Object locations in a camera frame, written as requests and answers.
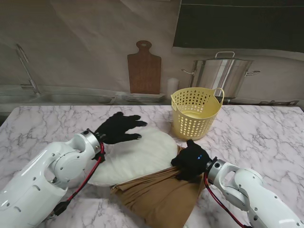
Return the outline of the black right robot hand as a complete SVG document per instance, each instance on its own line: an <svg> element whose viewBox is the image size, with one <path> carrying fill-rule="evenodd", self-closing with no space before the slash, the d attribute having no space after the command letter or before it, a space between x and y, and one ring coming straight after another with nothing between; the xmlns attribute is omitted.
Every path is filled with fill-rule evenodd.
<svg viewBox="0 0 304 228"><path fill-rule="evenodd" d="M179 170L176 179L192 181L205 172L212 159L208 153L192 139L187 140L187 147L172 159L171 165Z"/></svg>

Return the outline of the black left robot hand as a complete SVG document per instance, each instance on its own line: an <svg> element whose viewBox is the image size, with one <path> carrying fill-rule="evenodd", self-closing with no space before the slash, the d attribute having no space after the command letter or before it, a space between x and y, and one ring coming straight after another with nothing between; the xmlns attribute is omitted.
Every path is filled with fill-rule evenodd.
<svg viewBox="0 0 304 228"><path fill-rule="evenodd" d="M116 144L140 139L140 134L126 132L146 125L139 115L125 116L122 112L117 112L102 123L93 134L100 143Z"/></svg>

